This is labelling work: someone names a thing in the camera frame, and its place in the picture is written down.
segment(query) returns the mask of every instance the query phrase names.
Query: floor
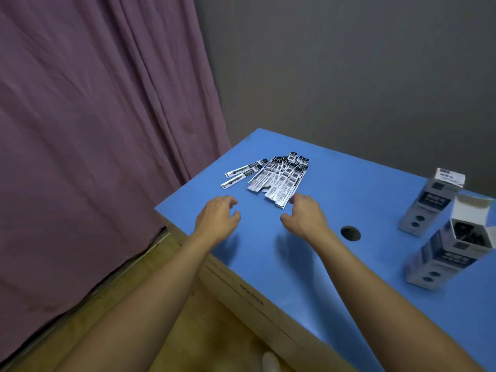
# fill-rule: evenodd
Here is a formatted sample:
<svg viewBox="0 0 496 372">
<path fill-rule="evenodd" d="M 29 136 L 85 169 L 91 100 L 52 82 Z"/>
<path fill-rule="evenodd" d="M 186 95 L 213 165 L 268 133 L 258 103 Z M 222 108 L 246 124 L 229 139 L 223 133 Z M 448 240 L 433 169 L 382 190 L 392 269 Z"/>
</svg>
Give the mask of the floor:
<svg viewBox="0 0 496 372">
<path fill-rule="evenodd" d="M 179 244 L 167 235 L 124 274 L 59 321 L 42 341 L 16 358 L 7 370 L 52 371 L 105 312 L 167 261 L 177 248 Z M 260 359 L 266 350 L 268 347 L 198 280 L 150 370 L 260 371 Z M 284 363 L 282 370 L 292 371 Z"/>
</svg>

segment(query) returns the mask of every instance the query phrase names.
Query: purple curtain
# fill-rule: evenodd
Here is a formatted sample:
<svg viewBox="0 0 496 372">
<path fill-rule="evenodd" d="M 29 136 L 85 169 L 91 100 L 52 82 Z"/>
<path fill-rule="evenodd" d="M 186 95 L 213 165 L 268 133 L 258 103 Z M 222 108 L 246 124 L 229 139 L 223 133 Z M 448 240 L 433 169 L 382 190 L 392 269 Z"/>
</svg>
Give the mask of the purple curtain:
<svg viewBox="0 0 496 372">
<path fill-rule="evenodd" d="M 0 361 L 230 148 L 192 0 L 0 0 Z"/>
</svg>

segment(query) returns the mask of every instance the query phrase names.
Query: stack of pen refill packages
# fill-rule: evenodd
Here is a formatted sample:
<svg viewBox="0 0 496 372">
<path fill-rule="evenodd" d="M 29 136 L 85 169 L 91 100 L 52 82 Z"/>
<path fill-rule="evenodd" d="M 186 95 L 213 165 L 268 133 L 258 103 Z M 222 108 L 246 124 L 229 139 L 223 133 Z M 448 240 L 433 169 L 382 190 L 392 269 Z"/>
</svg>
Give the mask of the stack of pen refill packages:
<svg viewBox="0 0 496 372">
<path fill-rule="evenodd" d="M 221 184 L 224 189 L 242 181 L 248 176 L 248 190 L 265 192 L 265 199 L 273 201 L 284 209 L 289 199 L 298 189 L 301 179 L 307 173 L 308 159 L 291 152 L 288 156 L 262 159 L 226 173 L 230 180 Z"/>
</svg>

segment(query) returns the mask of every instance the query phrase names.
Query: blue table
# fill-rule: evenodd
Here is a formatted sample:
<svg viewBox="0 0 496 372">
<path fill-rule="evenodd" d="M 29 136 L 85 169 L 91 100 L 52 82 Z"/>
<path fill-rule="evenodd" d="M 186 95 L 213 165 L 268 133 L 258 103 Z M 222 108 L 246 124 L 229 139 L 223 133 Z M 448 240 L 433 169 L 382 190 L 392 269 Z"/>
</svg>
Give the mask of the blue table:
<svg viewBox="0 0 496 372">
<path fill-rule="evenodd" d="M 317 200 L 329 227 L 340 234 L 356 227 L 361 239 L 343 242 L 369 268 L 451 335 L 485 369 L 496 370 L 496 253 L 475 263 L 444 288 L 430 292 L 410 285 L 403 276 L 405 260 L 448 219 L 448 207 L 418 238 L 398 230 L 404 212 L 425 178 L 324 149 L 263 129 L 254 131 L 206 168 L 156 210 L 189 235 L 205 202 L 232 195 L 242 220 L 213 255 L 290 318 L 330 345 L 361 371 L 382 370 L 344 307 L 317 255 L 291 236 L 279 216 L 291 213 L 246 189 L 248 179 L 227 190 L 224 173 L 243 164 L 296 151 L 310 159 L 298 192 Z M 435 172 L 435 161 L 432 162 Z M 490 213 L 490 224 L 496 212 Z"/>
</svg>

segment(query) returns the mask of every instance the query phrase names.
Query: open box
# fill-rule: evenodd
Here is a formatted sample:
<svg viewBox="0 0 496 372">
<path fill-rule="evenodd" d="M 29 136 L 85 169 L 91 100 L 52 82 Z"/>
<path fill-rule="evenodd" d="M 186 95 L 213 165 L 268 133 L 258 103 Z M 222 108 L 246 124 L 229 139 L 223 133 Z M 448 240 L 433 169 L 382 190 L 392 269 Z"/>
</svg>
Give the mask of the open box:
<svg viewBox="0 0 496 372">
<path fill-rule="evenodd" d="M 433 290 L 492 252 L 496 227 L 487 227 L 492 202 L 459 194 L 448 222 L 406 263 L 406 281 Z"/>
</svg>

